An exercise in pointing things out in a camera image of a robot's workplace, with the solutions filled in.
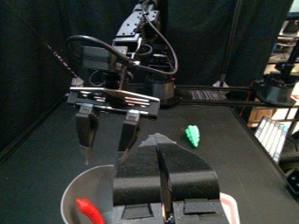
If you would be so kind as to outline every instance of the red object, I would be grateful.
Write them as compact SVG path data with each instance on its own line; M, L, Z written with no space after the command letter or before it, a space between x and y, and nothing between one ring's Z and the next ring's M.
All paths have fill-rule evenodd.
M88 216L93 224L105 224L104 217L88 199L76 199L79 210Z

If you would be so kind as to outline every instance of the green toy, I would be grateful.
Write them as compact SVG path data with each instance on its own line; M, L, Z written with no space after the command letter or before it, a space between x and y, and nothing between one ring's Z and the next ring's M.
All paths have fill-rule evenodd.
M185 130L187 137L191 140L191 144L193 147L199 146L200 141L200 131L196 125L189 125Z

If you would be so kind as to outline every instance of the black backdrop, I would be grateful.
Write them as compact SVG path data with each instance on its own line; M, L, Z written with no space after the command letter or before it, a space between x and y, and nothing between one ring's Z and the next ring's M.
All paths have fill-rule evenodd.
M65 55L64 39L81 34L108 43L136 1L12 0L11 5L49 45ZM227 83L260 78L292 0L243 0ZM177 53L180 84L211 85L220 67L236 1L168 1L167 38ZM71 76L43 43L0 3L0 149L16 139L68 91Z

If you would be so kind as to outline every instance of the wire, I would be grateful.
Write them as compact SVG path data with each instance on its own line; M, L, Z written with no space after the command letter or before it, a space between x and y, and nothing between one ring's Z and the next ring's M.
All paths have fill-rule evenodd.
M143 70L145 70L145 71L148 71L148 72L157 73L157 74L173 75L173 74L176 74L176 72L177 72L177 66L179 66L179 65L177 65L177 57L176 57L176 54L175 54L175 51L173 51L173 48L172 48L169 42L167 41L164 35L157 31L157 29L155 28L152 22L149 21L147 15L145 15L144 6L145 6L145 4L148 4L149 2L151 2L151 1L145 1L145 2L143 3L143 5L141 5L143 16L144 16L145 22L151 25L151 27L153 28L156 34L159 35L159 37L161 38L163 42L167 44L167 46L168 46L171 52L172 52L173 69L172 69L171 72L164 72L164 71L160 71L160 70L157 70L157 69L153 69L153 68L151 68L151 67L148 67L148 66L140 66L140 65L136 65L136 64L133 64L133 67L140 68L140 69L143 69Z

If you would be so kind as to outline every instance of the black cable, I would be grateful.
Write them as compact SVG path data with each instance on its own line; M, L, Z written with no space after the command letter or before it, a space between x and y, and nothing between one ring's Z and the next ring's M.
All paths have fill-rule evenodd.
M220 77L219 77L219 86L220 87L223 87L225 78L227 78L232 44L233 44L233 38L236 36L236 29L237 29L237 22L239 22L240 7L241 7L241 0L237 0L236 6L235 6L235 13L233 13L233 18L232 18L229 34L228 34L228 43L227 43L227 48L225 48L224 61L223 61L221 69L220 69Z
M140 68L140 69L143 69L143 70L145 70L145 71L148 71L148 72L153 72L153 73L156 73L156 74L173 75L173 74L176 74L176 72L177 72L177 57L176 57L176 54L175 54L175 51L173 51L173 48L172 48L169 42L167 41L164 35L157 31L157 29L155 28L152 22L149 21L147 15L145 15L144 5L148 4L148 2L151 2L151 1L145 1L145 2L143 3L143 5L141 5L143 16L144 16L145 22L151 25L151 27L153 28L156 34L159 35L159 37L161 38L163 42L167 44L167 46L168 46L171 52L172 52L173 70L172 70L171 72L164 72L164 71L160 71L160 70L157 70L157 69L153 69L153 68L151 68L151 67L148 67L148 66L140 66L140 65L136 65L136 64L133 64L133 67Z

